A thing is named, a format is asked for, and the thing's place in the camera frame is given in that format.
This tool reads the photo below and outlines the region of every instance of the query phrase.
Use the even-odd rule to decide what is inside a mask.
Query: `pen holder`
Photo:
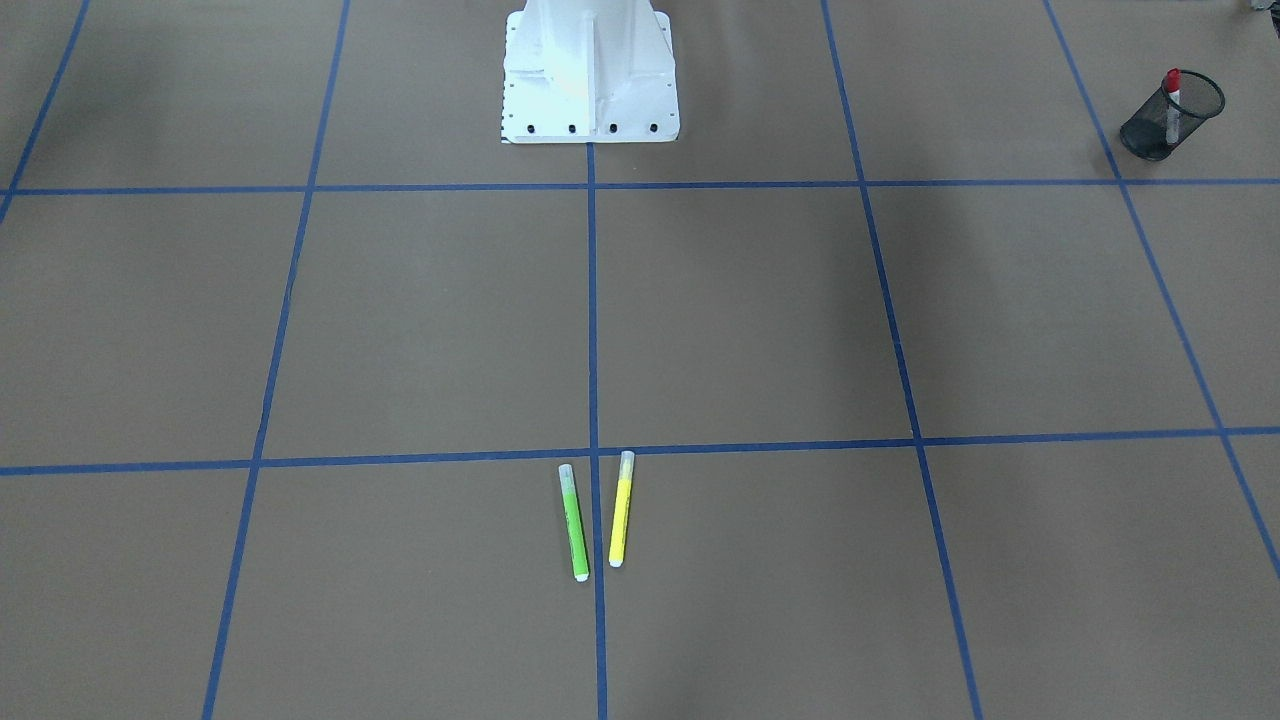
[[[1226,106],[1226,96],[1207,77],[1181,70],[1178,101],[1161,83],[1132,118],[1120,126],[1120,142],[1143,160],[1164,160],[1204,120],[1217,117]],[[1170,122],[1176,123],[1170,133]]]

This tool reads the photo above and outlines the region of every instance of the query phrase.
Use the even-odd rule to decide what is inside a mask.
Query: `gray surface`
[[[918,186],[868,199],[920,454],[861,192],[806,183],[856,177],[823,4],[662,0],[684,135],[595,152],[803,187],[594,192],[498,143],[520,5],[352,3],[319,182],[452,190],[311,196],[340,1],[91,3],[0,224],[0,716],[974,717],[952,601],[988,720],[1280,716],[1277,568],[1043,4],[831,1],[867,177]],[[1263,13],[1053,6],[1103,135],[1174,64],[1228,92],[1125,177],[1280,176]],[[76,12],[0,9],[0,188]],[[456,187],[526,182],[581,187]],[[1272,532],[1275,187],[1129,187]],[[607,532],[641,445],[576,584],[556,465]]]
[[[0,482],[0,717],[197,717],[244,475]]]
[[[1215,438],[931,454],[989,717],[1274,717],[1276,578]]]

